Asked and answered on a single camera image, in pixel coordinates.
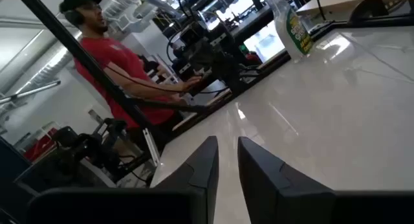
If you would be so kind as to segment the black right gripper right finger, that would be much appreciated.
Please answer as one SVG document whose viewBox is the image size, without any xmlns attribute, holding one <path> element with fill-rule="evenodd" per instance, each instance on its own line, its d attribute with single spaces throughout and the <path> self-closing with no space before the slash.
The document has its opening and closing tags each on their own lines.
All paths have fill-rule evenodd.
<svg viewBox="0 0 414 224">
<path fill-rule="evenodd" d="M 238 138 L 239 178 L 252 223 L 331 222 L 334 192 L 248 137 Z"/>
</svg>

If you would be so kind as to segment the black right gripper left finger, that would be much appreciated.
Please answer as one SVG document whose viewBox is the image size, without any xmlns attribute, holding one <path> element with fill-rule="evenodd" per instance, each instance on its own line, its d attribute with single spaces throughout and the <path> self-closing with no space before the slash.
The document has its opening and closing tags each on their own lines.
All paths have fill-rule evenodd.
<svg viewBox="0 0 414 224">
<path fill-rule="evenodd" d="M 206 140 L 155 188 L 164 192 L 155 223 L 212 224 L 219 180 L 217 137 Z"/>
</svg>

